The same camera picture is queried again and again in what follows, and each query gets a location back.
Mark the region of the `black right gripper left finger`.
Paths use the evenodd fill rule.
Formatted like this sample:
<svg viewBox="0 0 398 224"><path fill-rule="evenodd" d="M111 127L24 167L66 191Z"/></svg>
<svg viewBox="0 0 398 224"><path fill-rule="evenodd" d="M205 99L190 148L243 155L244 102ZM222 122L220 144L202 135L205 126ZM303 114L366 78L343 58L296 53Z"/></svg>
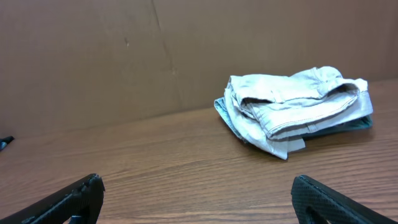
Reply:
<svg viewBox="0 0 398 224"><path fill-rule="evenodd" d="M90 174L1 219L1 224L95 224L103 205L104 192L102 178L98 174Z"/></svg>

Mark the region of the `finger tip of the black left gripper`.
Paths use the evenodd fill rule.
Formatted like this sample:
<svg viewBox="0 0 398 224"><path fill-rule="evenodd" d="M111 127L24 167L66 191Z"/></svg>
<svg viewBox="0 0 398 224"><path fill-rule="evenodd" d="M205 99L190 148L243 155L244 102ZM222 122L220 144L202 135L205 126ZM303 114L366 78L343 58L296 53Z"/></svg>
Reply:
<svg viewBox="0 0 398 224"><path fill-rule="evenodd" d="M0 151L2 151L8 144L10 144L15 138L13 136L8 136L0 139Z"/></svg>

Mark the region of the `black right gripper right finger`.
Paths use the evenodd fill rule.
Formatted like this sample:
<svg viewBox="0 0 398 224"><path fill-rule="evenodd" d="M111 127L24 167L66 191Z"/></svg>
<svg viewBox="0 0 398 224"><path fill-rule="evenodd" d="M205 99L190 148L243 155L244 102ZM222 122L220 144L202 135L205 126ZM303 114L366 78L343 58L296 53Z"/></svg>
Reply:
<svg viewBox="0 0 398 224"><path fill-rule="evenodd" d="M397 224L307 175L294 179L291 196L300 224Z"/></svg>

